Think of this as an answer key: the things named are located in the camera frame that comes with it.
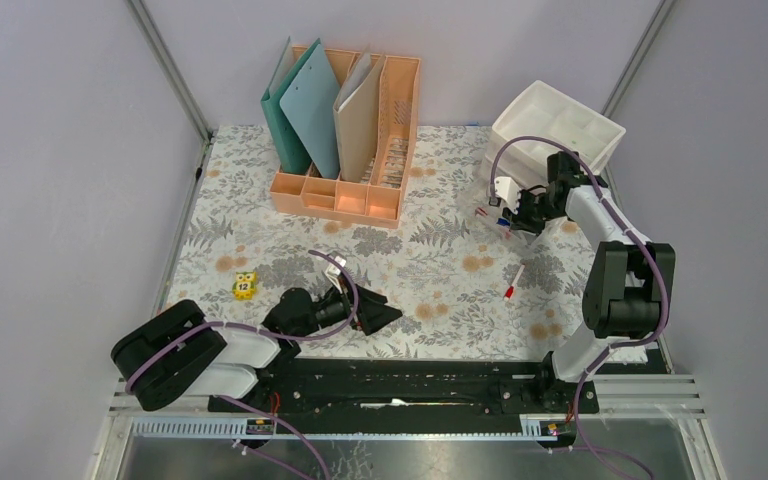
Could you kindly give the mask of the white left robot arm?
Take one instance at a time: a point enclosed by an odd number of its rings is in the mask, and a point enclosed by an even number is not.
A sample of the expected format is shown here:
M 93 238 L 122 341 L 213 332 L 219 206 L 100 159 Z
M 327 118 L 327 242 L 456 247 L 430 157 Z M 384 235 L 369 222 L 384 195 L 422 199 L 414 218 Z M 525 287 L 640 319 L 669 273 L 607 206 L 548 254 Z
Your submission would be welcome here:
M 110 356 L 126 392 L 145 411 L 185 395 L 213 394 L 256 411 L 269 401 L 271 388 L 260 374 L 295 359 L 302 343 L 345 329 L 370 336 L 402 315 L 386 296 L 333 270 L 331 286 L 319 298 L 288 289 L 257 326 L 210 320 L 194 301 L 182 300 L 125 335 Z

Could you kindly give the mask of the white plastic drawer unit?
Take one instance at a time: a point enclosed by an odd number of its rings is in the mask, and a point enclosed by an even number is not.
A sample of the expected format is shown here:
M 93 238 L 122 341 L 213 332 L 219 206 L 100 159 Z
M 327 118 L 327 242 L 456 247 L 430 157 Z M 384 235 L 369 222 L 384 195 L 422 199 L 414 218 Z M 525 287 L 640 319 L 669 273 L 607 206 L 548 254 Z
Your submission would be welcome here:
M 558 228 L 577 224 L 593 247 L 644 240 L 624 216 L 601 173 L 625 135 L 624 127 L 542 81 L 528 86 L 491 127 L 478 179 L 467 193 L 466 210 L 512 247 L 525 246 Z M 550 221 L 540 235 L 497 225 L 506 209 L 489 205 L 491 181 L 508 176 L 537 194 L 566 187 L 566 215 Z M 474 212 L 484 208 L 490 218 Z

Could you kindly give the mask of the tan kraft folder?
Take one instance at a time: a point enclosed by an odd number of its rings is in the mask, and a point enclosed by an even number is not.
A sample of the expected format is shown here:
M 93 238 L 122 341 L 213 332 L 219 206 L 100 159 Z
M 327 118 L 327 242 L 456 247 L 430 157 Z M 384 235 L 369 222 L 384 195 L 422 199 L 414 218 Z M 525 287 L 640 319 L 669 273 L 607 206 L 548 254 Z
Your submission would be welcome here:
M 374 160 L 378 142 L 380 76 L 386 57 L 364 49 L 333 105 L 340 179 L 358 183 Z

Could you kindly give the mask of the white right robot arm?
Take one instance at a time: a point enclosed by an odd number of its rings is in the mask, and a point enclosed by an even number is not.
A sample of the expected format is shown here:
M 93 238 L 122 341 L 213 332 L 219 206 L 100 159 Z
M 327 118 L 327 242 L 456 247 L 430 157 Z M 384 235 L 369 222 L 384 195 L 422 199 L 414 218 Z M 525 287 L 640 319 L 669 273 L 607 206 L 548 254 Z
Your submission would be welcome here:
M 676 254 L 633 227 L 607 183 L 577 155 L 557 152 L 547 167 L 543 188 L 527 189 L 505 176 L 491 185 L 511 229 L 540 234 L 549 221 L 565 217 L 594 250 L 582 293 L 582 323 L 544 357 L 530 386 L 539 407 L 557 412 L 580 404 L 585 383 L 614 351 L 657 339 L 669 317 Z

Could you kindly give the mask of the green folder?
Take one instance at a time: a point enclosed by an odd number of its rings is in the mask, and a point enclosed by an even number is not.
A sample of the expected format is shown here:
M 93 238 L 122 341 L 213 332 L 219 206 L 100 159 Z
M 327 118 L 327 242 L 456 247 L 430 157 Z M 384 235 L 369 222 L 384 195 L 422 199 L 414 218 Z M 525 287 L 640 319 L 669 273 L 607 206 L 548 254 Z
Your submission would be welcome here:
M 292 120 L 300 120 L 303 113 L 312 111 L 315 93 L 311 89 L 310 75 L 303 68 L 308 66 L 308 60 L 320 45 L 321 40 L 317 39 L 296 58 L 292 40 L 288 37 L 261 98 L 261 107 L 283 173 L 302 175 L 311 164 L 311 157 Z

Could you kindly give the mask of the light blue folder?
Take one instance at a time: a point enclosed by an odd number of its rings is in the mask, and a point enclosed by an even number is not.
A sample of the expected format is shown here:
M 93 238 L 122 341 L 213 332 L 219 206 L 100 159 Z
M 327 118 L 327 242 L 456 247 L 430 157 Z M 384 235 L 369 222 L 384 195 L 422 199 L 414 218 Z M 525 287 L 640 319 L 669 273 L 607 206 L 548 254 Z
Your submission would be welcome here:
M 310 45 L 281 84 L 282 170 L 304 174 L 314 166 L 320 176 L 335 179 L 340 164 L 333 104 L 340 86 L 320 40 Z

